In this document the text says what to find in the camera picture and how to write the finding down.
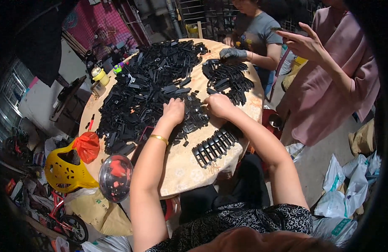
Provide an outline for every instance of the bicycle wheel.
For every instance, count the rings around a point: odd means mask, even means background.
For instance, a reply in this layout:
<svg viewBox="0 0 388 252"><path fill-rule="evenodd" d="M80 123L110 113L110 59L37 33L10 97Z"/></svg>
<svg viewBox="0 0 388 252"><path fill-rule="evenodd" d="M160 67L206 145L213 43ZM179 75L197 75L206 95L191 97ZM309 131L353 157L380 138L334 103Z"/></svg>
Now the bicycle wheel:
<svg viewBox="0 0 388 252"><path fill-rule="evenodd" d="M84 221L76 215L64 214L60 218L60 222L65 222L72 227L72 231L64 229L61 226L64 234L68 237L69 241L75 244L82 244L88 240L88 228Z"/></svg>

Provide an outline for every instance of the smartphone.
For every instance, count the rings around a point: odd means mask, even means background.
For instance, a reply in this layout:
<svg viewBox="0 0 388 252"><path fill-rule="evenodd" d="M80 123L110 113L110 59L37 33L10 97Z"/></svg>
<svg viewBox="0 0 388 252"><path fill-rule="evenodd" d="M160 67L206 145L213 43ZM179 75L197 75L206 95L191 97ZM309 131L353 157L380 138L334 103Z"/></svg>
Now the smartphone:
<svg viewBox="0 0 388 252"><path fill-rule="evenodd" d="M146 144L146 141L148 140L149 136L152 134L153 129L154 129L154 127L151 127L151 126L146 126L146 128L144 129L144 132L142 133L141 138L140 138L139 142L137 143L138 145L135 149L135 152L134 152L134 154L132 154L131 164L133 167L135 166L135 164L138 160L138 157L141 154L141 151Z"/></svg>

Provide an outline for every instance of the gold bracelet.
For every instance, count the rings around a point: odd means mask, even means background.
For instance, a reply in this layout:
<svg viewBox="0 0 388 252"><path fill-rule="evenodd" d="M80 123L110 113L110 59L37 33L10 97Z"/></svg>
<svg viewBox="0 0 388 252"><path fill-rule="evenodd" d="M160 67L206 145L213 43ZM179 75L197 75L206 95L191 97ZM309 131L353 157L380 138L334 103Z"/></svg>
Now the gold bracelet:
<svg viewBox="0 0 388 252"><path fill-rule="evenodd" d="M168 141L166 138L164 138L164 137L161 137L161 136L159 136L159 135L150 135L149 137L150 137L150 138L157 138L157 139L159 139L159 140L164 141L165 144L166 144L166 146L169 145L169 141Z"/></svg>

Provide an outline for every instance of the yellow plastic stool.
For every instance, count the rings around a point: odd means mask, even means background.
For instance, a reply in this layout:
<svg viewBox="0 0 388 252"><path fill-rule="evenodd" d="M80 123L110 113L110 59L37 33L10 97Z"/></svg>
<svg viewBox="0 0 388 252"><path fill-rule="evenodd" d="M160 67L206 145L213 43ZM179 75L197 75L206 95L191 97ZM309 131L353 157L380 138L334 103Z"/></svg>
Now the yellow plastic stool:
<svg viewBox="0 0 388 252"><path fill-rule="evenodd" d="M78 187L99 187L99 183L89 174L82 160L79 165L74 165L62 160L58 156L60 153L70 152L73 149L74 142L75 140L67 147L55 149L50 152L45 164L47 182L52 188L65 194Z"/></svg>

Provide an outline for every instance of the plastic chair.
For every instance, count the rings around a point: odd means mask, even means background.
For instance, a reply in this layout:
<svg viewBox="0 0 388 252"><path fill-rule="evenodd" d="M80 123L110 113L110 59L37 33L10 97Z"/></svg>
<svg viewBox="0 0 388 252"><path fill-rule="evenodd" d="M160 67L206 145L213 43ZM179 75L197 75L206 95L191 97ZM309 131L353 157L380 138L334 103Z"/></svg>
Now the plastic chair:
<svg viewBox="0 0 388 252"><path fill-rule="evenodd" d="M58 156L58 154L70 152L73 149L74 142L75 140L67 147L53 150L46 159L45 175L47 182L52 188L61 193L69 193L79 187L99 187L99 183L90 175L82 161L79 165L74 165Z"/></svg>
<svg viewBox="0 0 388 252"><path fill-rule="evenodd" d="M274 82L272 83L272 86L271 86L270 98L267 98L267 96L265 97L265 99L267 100L267 102L271 102L271 100L272 100L272 95L274 94L275 83L277 82L277 79L278 79L278 76L279 76L279 71L281 70L281 67L282 67L283 63L284 63L286 57L288 56L289 51L290 51L290 50L289 50L289 48L288 48L288 49L286 50L286 52L283 54L282 59L279 61L277 70L275 71Z"/></svg>

